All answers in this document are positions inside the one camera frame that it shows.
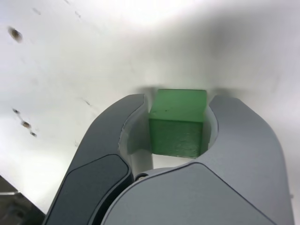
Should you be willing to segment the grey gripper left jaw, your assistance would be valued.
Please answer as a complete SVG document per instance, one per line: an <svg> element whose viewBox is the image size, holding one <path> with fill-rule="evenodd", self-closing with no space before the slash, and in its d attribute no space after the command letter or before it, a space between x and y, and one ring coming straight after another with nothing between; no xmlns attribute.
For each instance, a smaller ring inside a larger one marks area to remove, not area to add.
<svg viewBox="0 0 300 225"><path fill-rule="evenodd" d="M88 128L44 224L100 224L121 192L152 168L147 99L144 94L126 96Z"/></svg>

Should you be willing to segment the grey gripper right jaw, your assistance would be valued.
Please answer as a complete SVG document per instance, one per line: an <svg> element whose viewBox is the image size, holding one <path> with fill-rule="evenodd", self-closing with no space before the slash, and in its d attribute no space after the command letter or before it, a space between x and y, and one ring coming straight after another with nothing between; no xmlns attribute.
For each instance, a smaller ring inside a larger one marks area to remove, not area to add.
<svg viewBox="0 0 300 225"><path fill-rule="evenodd" d="M216 139L200 157L135 182L110 206L104 225L291 225L281 145L237 98L210 102Z"/></svg>

